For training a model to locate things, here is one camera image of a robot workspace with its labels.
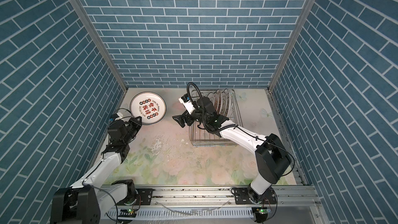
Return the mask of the large plate green rim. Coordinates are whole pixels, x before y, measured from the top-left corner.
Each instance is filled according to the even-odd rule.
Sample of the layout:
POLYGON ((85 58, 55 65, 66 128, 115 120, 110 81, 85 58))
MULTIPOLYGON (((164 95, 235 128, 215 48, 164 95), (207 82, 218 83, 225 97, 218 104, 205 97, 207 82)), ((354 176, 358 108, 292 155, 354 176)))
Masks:
POLYGON ((144 125, 162 120, 166 114, 166 103, 156 93, 142 92, 130 102, 130 112, 134 118, 141 117, 144 125))

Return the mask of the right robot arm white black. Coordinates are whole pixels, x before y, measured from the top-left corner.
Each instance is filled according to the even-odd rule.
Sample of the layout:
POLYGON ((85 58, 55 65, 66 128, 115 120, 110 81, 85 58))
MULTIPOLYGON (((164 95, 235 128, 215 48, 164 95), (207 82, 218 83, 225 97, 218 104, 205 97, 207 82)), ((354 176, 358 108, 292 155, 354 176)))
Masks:
POLYGON ((186 111, 173 116, 173 119, 182 128, 197 122, 200 129, 230 140, 254 154, 258 174, 247 189, 253 203, 263 201, 265 192, 285 176, 289 166, 295 166, 294 156, 285 149, 277 135, 265 136, 251 132, 217 113, 211 100, 202 95, 195 83, 187 84, 187 93, 179 98, 179 102, 186 111))

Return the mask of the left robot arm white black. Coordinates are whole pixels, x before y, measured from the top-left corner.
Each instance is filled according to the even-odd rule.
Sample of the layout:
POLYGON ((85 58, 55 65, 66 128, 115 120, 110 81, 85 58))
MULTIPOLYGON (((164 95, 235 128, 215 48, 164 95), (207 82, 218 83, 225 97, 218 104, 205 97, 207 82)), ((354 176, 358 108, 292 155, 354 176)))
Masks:
POLYGON ((98 224, 100 219, 119 202, 135 204, 140 198, 131 179, 119 180, 108 188, 102 185, 127 158, 132 142, 143 123, 141 117, 113 121, 108 127, 109 144, 101 159, 67 188, 53 196, 50 222, 52 224, 98 224))

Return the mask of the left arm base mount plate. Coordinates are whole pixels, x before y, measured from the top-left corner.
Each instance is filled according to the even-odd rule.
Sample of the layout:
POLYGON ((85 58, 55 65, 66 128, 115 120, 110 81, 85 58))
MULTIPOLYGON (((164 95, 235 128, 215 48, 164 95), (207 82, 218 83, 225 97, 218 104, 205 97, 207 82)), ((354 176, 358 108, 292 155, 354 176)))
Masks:
POLYGON ((151 205, 153 189, 152 188, 138 188, 136 189, 137 199, 140 200, 140 203, 137 203, 139 206, 149 206, 151 205))

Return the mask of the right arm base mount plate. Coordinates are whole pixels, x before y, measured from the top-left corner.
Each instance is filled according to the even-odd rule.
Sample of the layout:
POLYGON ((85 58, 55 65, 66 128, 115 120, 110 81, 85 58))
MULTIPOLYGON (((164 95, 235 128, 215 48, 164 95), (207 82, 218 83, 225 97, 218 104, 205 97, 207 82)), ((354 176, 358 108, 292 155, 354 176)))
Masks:
POLYGON ((234 196, 235 203, 237 205, 248 205, 248 204, 276 204, 277 197, 276 193, 272 188, 267 189, 262 195, 257 194, 250 187, 233 187, 231 193, 234 196))

